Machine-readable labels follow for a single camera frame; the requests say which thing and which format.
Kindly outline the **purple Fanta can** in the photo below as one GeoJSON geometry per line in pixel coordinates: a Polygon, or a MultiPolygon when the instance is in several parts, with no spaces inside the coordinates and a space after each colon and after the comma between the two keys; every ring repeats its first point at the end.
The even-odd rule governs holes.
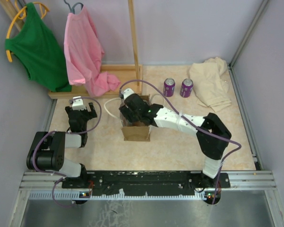
{"type": "Polygon", "coordinates": [[[175,90],[175,81],[173,78],[167,78],[164,81],[163,94],[166,97],[171,97],[175,90]]]}
{"type": "Polygon", "coordinates": [[[187,98],[191,95],[193,90],[193,81],[191,79],[184,79],[181,84],[180,96],[187,98]]]}

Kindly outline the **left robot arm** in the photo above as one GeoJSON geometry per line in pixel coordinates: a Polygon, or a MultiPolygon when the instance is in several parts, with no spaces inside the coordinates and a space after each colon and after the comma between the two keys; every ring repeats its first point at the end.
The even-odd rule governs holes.
{"type": "Polygon", "coordinates": [[[65,149],[86,146],[88,121],[98,117],[92,102],[89,108],[81,99],[74,101],[71,106],[65,107],[69,122],[67,131],[37,132],[26,158],[27,168],[72,178],[72,182],[80,188],[86,186],[89,176],[85,166],[65,158],[65,149]]]}

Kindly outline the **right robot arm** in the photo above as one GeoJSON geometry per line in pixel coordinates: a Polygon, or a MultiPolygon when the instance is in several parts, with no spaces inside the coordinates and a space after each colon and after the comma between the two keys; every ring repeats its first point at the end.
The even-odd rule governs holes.
{"type": "Polygon", "coordinates": [[[163,105],[150,105],[131,89],[124,91],[121,99],[123,103],[119,111],[130,123],[143,123],[146,126],[168,128],[196,136],[205,155],[202,182],[207,187],[213,187],[218,183],[222,156],[229,144],[220,137],[229,140],[232,134],[216,114],[180,115],[163,105]]]}

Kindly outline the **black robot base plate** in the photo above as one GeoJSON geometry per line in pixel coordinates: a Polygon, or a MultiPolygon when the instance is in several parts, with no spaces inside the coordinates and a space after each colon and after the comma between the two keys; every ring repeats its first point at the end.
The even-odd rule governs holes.
{"type": "Polygon", "coordinates": [[[62,181],[64,189],[91,189],[92,195],[126,196],[194,195],[197,189],[230,188],[229,176],[221,173],[214,179],[201,171],[87,171],[79,177],[62,181]]]}

